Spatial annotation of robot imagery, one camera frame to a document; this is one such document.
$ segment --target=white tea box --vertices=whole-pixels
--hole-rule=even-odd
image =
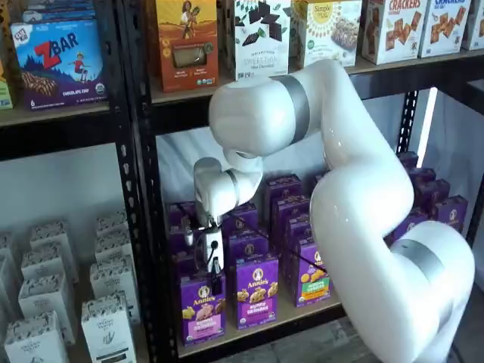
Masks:
[[[131,257],[95,263],[91,266],[91,285],[96,299],[117,291],[124,292],[129,320],[139,324],[139,304]]]
[[[128,218],[124,210],[96,219],[96,235],[98,237],[104,236],[116,229],[129,230]]]
[[[355,65],[360,27],[361,0],[332,2],[305,0],[299,20],[299,67],[321,59],[339,61],[344,67]]]
[[[69,362],[57,314],[53,311],[9,324],[5,351],[15,363]]]
[[[22,251],[18,244],[14,242],[12,233],[0,233],[0,256],[7,259],[7,264],[12,270],[12,275],[16,280],[18,287],[22,284],[22,274],[20,273],[20,264],[22,262]]]
[[[469,15],[470,0],[429,0],[418,55],[458,53]]]
[[[290,0],[232,0],[235,80],[288,72]]]
[[[65,275],[25,280],[18,301],[26,318],[54,310],[64,342],[71,346],[76,343],[78,323],[68,284]]]
[[[136,363],[124,293],[84,302],[81,325],[92,361]]]
[[[33,250],[51,242],[59,242],[62,246],[62,258],[65,269],[73,282],[79,282],[79,266],[77,265],[76,251],[67,236],[67,222],[59,221],[32,228],[30,246]]]
[[[462,48],[473,51],[484,48],[484,0],[472,0]]]

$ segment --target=chocolate bar box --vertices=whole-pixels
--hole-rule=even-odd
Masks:
[[[29,109],[107,97],[96,20],[14,23],[11,32]]]
[[[225,276],[222,293],[213,295],[206,274],[180,278],[182,339],[188,346],[220,337],[225,333]]]
[[[415,59],[426,5],[427,0],[369,0],[361,55],[375,64]]]
[[[267,253],[237,260],[235,279],[237,328],[275,321],[278,309],[277,256]]]
[[[321,59],[334,59],[344,67],[355,65],[361,0],[301,1],[298,64],[301,68]]]
[[[470,0],[428,0],[420,57],[457,53],[469,15]]]

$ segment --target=cardboard box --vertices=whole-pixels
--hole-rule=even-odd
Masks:
[[[206,274],[180,278],[181,338],[186,346],[225,334],[225,277],[219,295],[210,286]]]
[[[275,321],[278,310],[278,258],[267,253],[237,260],[237,328]]]
[[[66,275],[25,280],[20,289],[18,302],[26,318],[54,310],[59,318],[64,342],[68,346],[76,344],[78,323],[74,311],[74,298],[70,294]]]
[[[469,7],[470,0],[428,0],[419,57],[458,53]]]
[[[426,5],[427,0],[369,0],[361,55],[375,64],[415,59]]]
[[[287,74],[290,0],[232,0],[230,6],[235,80]]]
[[[55,311],[9,324],[5,351],[15,362],[69,362]]]
[[[91,286],[94,297],[110,295],[122,291],[128,305],[129,320],[133,324],[140,323],[138,291],[132,269],[131,257],[104,261],[91,265]]]
[[[462,38],[462,48],[474,50],[484,48],[484,1],[470,2],[467,25]]]
[[[79,266],[74,246],[68,237],[68,225],[66,221],[58,221],[38,225],[32,228],[30,234],[30,246],[33,250],[51,242],[59,242],[62,246],[62,259],[67,274],[74,283],[79,282]]]
[[[92,361],[136,363],[124,293],[84,302],[81,325]]]
[[[219,81],[217,8],[213,0],[157,0],[162,86],[165,92]]]
[[[301,68],[321,59],[334,59],[344,67],[355,65],[361,0],[301,1],[299,20]]]

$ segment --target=white robotic arm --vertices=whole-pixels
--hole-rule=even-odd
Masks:
[[[321,60],[289,76],[222,86],[209,122],[234,168],[223,172],[209,158],[196,164],[202,225],[219,225],[254,195],[261,157],[320,129],[331,171],[313,192],[311,225],[347,315],[386,363],[443,362],[472,288],[473,254],[438,222],[416,226],[391,250],[383,242],[410,211],[413,189],[346,71]]]

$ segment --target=crackers box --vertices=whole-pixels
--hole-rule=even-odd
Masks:
[[[426,5],[427,0],[369,0],[361,55],[375,64],[415,59]]]
[[[9,324],[5,351],[10,361],[69,362],[55,311]]]
[[[212,294],[210,282],[206,274],[180,278],[181,338],[186,346],[225,333],[225,276],[219,295]]]
[[[94,297],[110,295],[122,291],[126,297],[129,320],[139,324],[140,313],[138,293],[136,291],[135,276],[131,257],[99,262],[91,265],[91,286]]]
[[[278,310],[278,258],[267,253],[237,260],[237,328],[275,321]]]
[[[324,268],[318,246],[312,238],[300,240],[296,252],[317,266]],[[296,307],[306,306],[330,297],[330,278],[322,270],[303,259],[294,258],[290,285]]]
[[[232,0],[230,6],[235,80],[287,74],[290,0]]]
[[[217,9],[213,0],[157,0],[165,92],[205,88],[219,79]]]
[[[470,3],[467,25],[462,38],[462,48],[484,48],[484,1],[472,0]]]
[[[31,110],[106,99],[96,20],[11,25]]]
[[[458,53],[469,14],[470,0],[428,0],[418,55]]]
[[[78,322],[66,275],[25,280],[20,289],[18,302],[26,318],[54,310],[59,318],[64,342],[68,346],[76,343]]]
[[[84,302],[81,325],[92,361],[136,363],[124,293]]]
[[[62,247],[62,259],[67,274],[74,283],[79,281],[79,266],[77,265],[76,250],[68,237],[68,225],[66,221],[58,221],[38,225],[32,228],[30,234],[30,246],[33,250],[51,242],[59,242]]]
[[[334,59],[344,67],[355,65],[361,0],[332,2],[305,0],[299,3],[301,68],[321,59]]]

